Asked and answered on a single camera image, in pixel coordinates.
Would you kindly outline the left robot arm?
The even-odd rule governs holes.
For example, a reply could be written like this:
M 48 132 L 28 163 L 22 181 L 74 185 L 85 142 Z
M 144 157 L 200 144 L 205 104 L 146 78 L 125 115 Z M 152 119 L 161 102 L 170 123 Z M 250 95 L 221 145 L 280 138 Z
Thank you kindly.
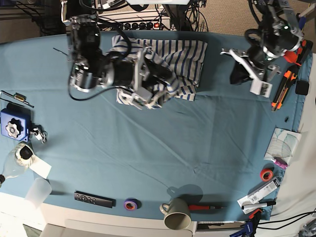
M 250 0 L 248 5 L 258 24 L 256 29 L 244 33 L 249 49 L 222 49 L 221 54 L 229 55 L 235 61 L 231 84 L 251 81 L 250 92 L 268 98 L 272 90 L 271 80 L 281 73 L 275 60 L 287 52 L 295 52 L 303 41 L 303 33 L 287 1 Z

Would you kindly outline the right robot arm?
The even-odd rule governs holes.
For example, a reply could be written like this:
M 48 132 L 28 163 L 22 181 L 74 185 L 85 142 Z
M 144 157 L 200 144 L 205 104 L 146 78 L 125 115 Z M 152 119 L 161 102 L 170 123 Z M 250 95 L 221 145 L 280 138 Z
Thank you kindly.
M 61 1 L 61 20 L 70 27 L 68 88 L 94 98 L 115 89 L 117 102 L 155 109 L 179 89 L 175 72 L 158 54 L 130 39 L 116 24 L 100 19 L 99 9 L 81 0 Z

